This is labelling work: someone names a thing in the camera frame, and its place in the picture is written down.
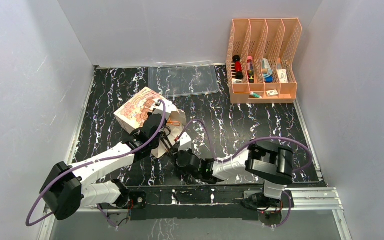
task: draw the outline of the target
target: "clear plastic tray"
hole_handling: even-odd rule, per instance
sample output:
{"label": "clear plastic tray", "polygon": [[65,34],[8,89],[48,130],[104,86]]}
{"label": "clear plastic tray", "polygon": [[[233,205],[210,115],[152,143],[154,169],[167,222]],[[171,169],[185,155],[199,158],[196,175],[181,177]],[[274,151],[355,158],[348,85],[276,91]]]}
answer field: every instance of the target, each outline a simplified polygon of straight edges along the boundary
{"label": "clear plastic tray", "polygon": [[165,98],[219,92],[216,69],[211,61],[150,67],[149,88]]}

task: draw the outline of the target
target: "gray wall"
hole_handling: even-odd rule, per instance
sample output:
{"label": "gray wall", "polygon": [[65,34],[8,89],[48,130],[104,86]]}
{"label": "gray wall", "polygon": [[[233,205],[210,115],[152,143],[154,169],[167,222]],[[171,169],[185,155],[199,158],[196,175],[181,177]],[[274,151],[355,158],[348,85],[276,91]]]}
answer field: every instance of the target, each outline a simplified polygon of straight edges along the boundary
{"label": "gray wall", "polygon": [[327,182],[353,239],[384,239],[384,1],[325,0],[294,66]]}
{"label": "gray wall", "polygon": [[108,228],[100,212],[78,212],[66,220],[56,221],[50,239],[339,240],[341,237],[333,213],[328,210],[292,211],[287,222],[274,231],[263,228],[259,221],[197,218],[131,221],[115,231]]}
{"label": "gray wall", "polygon": [[92,64],[225,63],[232,19],[293,18],[305,31],[322,0],[58,0]]}
{"label": "gray wall", "polygon": [[92,77],[56,0],[0,0],[0,240],[37,239],[27,213],[67,159]]}

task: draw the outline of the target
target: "green object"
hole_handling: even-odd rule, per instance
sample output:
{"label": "green object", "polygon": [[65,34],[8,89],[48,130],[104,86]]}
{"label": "green object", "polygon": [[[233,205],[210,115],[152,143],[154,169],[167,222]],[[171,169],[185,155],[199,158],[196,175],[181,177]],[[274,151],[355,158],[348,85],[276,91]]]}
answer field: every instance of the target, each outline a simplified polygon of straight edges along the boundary
{"label": "green object", "polygon": [[255,92],[251,92],[250,94],[249,94],[251,97],[254,97],[254,98],[256,98],[256,99],[259,99],[259,98],[261,98],[261,96],[260,95],[258,95],[257,93],[255,93]]}

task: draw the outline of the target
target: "black bracket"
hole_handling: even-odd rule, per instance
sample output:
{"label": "black bracket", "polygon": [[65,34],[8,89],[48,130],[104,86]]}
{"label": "black bracket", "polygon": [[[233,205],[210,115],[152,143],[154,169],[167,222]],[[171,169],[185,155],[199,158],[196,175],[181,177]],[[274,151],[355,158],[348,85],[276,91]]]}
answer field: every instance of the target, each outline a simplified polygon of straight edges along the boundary
{"label": "black bracket", "polygon": [[133,209],[144,209],[147,206],[147,193],[139,190],[128,189],[120,180],[111,180],[120,189],[121,195],[117,198],[114,204],[118,208],[126,209],[130,204],[133,204]]}
{"label": "black bracket", "polygon": [[[139,148],[144,143],[146,143],[152,135],[158,130],[158,126],[162,120],[163,116],[160,114],[151,114],[148,116],[148,119],[143,123],[143,126],[133,130],[128,136],[122,136],[121,143],[126,144],[132,150]],[[153,141],[150,144],[145,146],[142,150],[135,153],[133,163],[137,163],[140,160],[149,157],[151,151],[156,149],[160,145],[161,132],[157,134]]]}
{"label": "black bracket", "polygon": [[[286,190],[289,196],[292,196],[290,190]],[[265,197],[262,190],[248,190],[243,192],[243,201],[241,205],[247,209],[256,211],[258,209],[268,209],[280,208],[280,202],[282,201],[283,208],[289,208],[289,199],[288,196],[282,194],[281,200],[276,200],[272,198]],[[291,208],[295,206],[294,199],[291,199]],[[258,219],[261,223],[271,226],[280,224],[282,221],[282,212],[281,211],[263,211],[258,215]]]}
{"label": "black bracket", "polygon": [[207,184],[216,184],[219,179],[213,176],[213,159],[201,159],[192,150],[179,151],[175,158],[177,169],[192,175],[197,180]]}
{"label": "black bracket", "polygon": [[[132,221],[171,218],[234,218],[245,221],[258,221],[261,218],[261,213],[247,209],[241,204],[244,193],[247,193],[246,196],[250,197],[254,193],[262,192],[262,185],[258,184],[137,186],[130,188],[144,191],[147,195],[146,208],[141,210],[133,209]],[[292,197],[291,191],[286,190],[286,192]],[[173,196],[175,196],[177,204],[173,204]],[[288,209],[289,200],[285,195],[282,195],[282,202],[283,209]],[[103,207],[115,209],[109,205]],[[294,199],[291,199],[291,207],[294,207]]]}
{"label": "black bracket", "polygon": [[293,183],[294,152],[290,147],[259,141],[248,147],[246,171],[279,185]]}
{"label": "black bracket", "polygon": [[[40,193],[59,175],[68,171],[70,167],[65,162],[55,164],[46,178]],[[64,220],[73,215],[82,201],[81,179],[74,173],[69,173],[57,181],[50,190],[44,194],[43,200],[53,212],[57,220]]]}

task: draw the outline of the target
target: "small box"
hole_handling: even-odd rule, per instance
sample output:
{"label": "small box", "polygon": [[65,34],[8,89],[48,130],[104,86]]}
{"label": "small box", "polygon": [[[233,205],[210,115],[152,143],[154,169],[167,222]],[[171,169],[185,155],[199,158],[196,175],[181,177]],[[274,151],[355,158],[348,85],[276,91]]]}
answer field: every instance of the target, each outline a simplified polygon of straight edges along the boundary
{"label": "small box", "polygon": [[277,96],[279,95],[278,91],[276,89],[273,89],[273,90],[270,90],[270,91],[266,91],[267,93],[267,97],[274,97],[274,96]]}
{"label": "small box", "polygon": [[[158,99],[168,101],[160,94],[145,87],[115,111],[114,115],[121,127],[130,134],[133,130],[143,127],[144,122],[148,119],[148,111],[153,109]],[[171,114],[169,117],[171,121],[180,123],[180,126],[167,123],[171,129],[171,134],[168,136],[168,139],[172,145],[175,145],[174,139],[182,132],[186,124],[186,114],[184,111],[177,109],[176,106],[171,105]],[[160,158],[166,152],[167,150],[164,145],[160,144],[159,147],[152,150],[151,153],[154,157]]]}
{"label": "small box", "polygon": [[286,74],[286,69],[278,69],[277,76],[279,77],[279,83],[281,84],[288,83],[288,75]]}

